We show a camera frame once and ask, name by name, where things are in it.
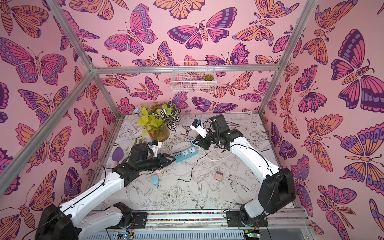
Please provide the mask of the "blue power strip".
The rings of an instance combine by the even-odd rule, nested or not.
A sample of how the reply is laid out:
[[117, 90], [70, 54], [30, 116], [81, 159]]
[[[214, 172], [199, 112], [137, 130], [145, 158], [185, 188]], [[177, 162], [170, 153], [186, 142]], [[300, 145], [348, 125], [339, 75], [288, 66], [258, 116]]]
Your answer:
[[185, 149], [181, 152], [178, 152], [174, 155], [175, 162], [180, 163], [182, 161], [188, 160], [198, 154], [198, 149], [196, 147], [190, 147], [188, 149]]

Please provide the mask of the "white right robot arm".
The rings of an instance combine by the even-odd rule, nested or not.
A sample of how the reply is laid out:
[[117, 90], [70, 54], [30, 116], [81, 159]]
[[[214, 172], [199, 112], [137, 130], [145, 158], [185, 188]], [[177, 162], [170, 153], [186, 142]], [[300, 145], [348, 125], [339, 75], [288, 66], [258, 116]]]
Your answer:
[[230, 129], [223, 115], [209, 118], [210, 127], [205, 128], [195, 119], [191, 130], [199, 136], [193, 143], [204, 150], [216, 145], [240, 158], [261, 183], [258, 197], [240, 207], [240, 218], [248, 225], [255, 225], [266, 215], [273, 215], [296, 199], [293, 173], [267, 160], [248, 142], [237, 129]]

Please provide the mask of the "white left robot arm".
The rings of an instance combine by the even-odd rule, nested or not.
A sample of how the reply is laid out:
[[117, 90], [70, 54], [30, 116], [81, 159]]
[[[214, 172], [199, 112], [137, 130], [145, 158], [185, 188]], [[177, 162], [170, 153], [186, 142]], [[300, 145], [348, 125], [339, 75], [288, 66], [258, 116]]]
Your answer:
[[132, 210], [123, 203], [115, 203], [97, 214], [92, 215], [91, 211], [139, 176], [159, 171], [175, 160], [166, 153], [155, 154], [146, 144], [133, 146], [128, 157], [93, 187], [60, 206], [47, 207], [40, 218], [35, 239], [82, 240], [109, 227], [132, 227]]

